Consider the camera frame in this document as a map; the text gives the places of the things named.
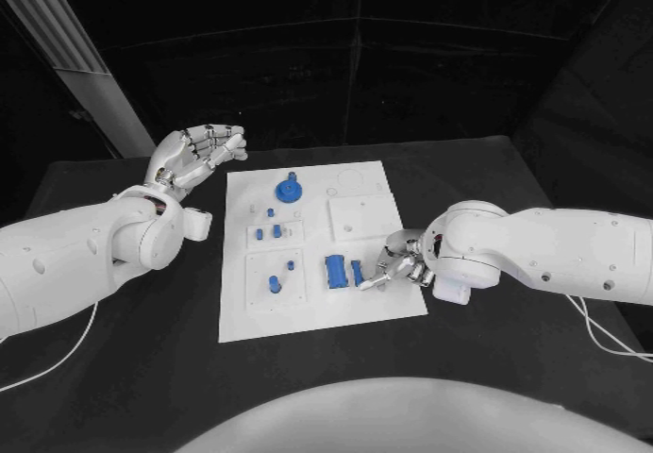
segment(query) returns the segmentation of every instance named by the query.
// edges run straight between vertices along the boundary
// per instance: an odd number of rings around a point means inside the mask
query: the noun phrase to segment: white cable
[[[577,306],[577,304],[575,303],[575,300],[570,298],[570,296],[567,294],[564,294],[570,304],[573,305],[575,309],[579,311],[579,313],[583,315],[585,317],[585,325],[588,327],[588,333],[589,333],[589,336],[592,337],[592,341],[595,343],[595,345],[605,351],[605,352],[609,352],[611,354],[618,354],[619,356],[629,356],[629,357],[637,357],[638,359],[641,359],[642,361],[647,361],[650,363],[653,363],[653,360],[650,360],[648,358],[653,357],[653,354],[651,353],[645,353],[645,352],[637,352],[628,345],[624,344],[624,342],[608,332],[608,330],[593,321],[593,319],[589,317],[589,311],[588,311],[588,306],[585,304],[585,299],[582,297],[577,297],[577,299],[580,300],[580,304],[582,304],[582,309],[580,307]],[[598,330],[601,330],[601,332],[609,337],[609,339],[625,349],[625,351],[613,351],[613,349],[609,349],[608,347],[605,347],[601,342],[595,339],[593,337],[593,332],[592,332],[592,325],[598,328]]]
[[[0,388],[0,392],[4,392],[5,390],[11,389],[12,387],[17,387],[18,385],[22,385],[24,383],[30,382],[30,380],[34,380],[35,378],[40,378],[43,375],[46,375],[63,362],[64,360],[71,356],[71,353],[77,349],[77,346],[82,344],[82,341],[84,340],[84,335],[87,333],[87,330],[90,329],[90,324],[92,320],[95,318],[95,311],[97,310],[97,303],[95,302],[95,305],[92,307],[92,313],[90,313],[90,318],[87,319],[87,325],[84,326],[84,333],[82,334],[82,337],[79,337],[79,340],[74,344],[74,346],[70,349],[70,352],[64,355],[64,357],[58,360],[58,362],[47,368],[43,372],[40,372],[37,375],[33,375],[31,377],[27,377],[25,379],[17,381],[14,384],[7,385],[5,387]]]

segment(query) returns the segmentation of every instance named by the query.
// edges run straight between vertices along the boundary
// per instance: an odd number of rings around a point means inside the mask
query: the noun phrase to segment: dark table surface
[[[508,139],[253,152],[229,162],[182,204],[213,214],[207,240],[185,242],[161,271],[97,308],[67,362],[0,394],[1,451],[172,451],[260,403],[337,381],[430,377],[472,382],[562,405],[653,437],[653,366],[602,352],[566,299],[502,275],[456,306],[423,291],[428,315],[217,344],[226,172],[380,160],[403,227],[425,227],[462,200],[508,212],[549,206]],[[50,166],[28,216],[100,203],[138,184],[145,159]],[[637,340],[612,302],[598,322]],[[83,331],[89,311],[8,338],[0,385],[46,369]]]

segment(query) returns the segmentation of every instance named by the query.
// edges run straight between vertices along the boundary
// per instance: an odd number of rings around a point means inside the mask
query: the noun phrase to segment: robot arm
[[[504,272],[536,290],[653,305],[651,255],[650,220],[592,210],[508,215],[468,201],[425,231],[387,238],[376,275],[360,289],[403,276],[428,286],[435,277],[433,296],[466,304],[471,288],[497,285]]]
[[[0,229],[0,337],[56,323],[162,269],[182,238],[206,238],[210,214],[180,201],[216,165],[247,157],[242,134],[242,127],[216,125],[172,132],[142,186]]]

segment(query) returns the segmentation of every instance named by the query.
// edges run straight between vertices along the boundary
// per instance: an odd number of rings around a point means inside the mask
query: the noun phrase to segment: white pegboard
[[[302,197],[285,204],[276,200],[275,187],[291,171]],[[351,213],[360,202],[363,210]],[[275,210],[273,217],[266,215],[268,208]],[[292,240],[289,235],[272,238],[273,224],[301,234],[293,233]],[[357,237],[335,233],[337,229],[344,232],[345,225]],[[257,227],[268,228],[262,241],[255,239]],[[420,290],[407,280],[393,281],[384,292],[361,292],[353,286],[350,261],[360,260],[363,277],[370,277],[384,236],[399,229],[377,161],[229,173],[219,342],[426,314]],[[282,271],[288,254],[298,250],[295,271]],[[327,288],[328,255],[344,255],[348,288]],[[280,282],[278,294],[268,289],[270,275]]]

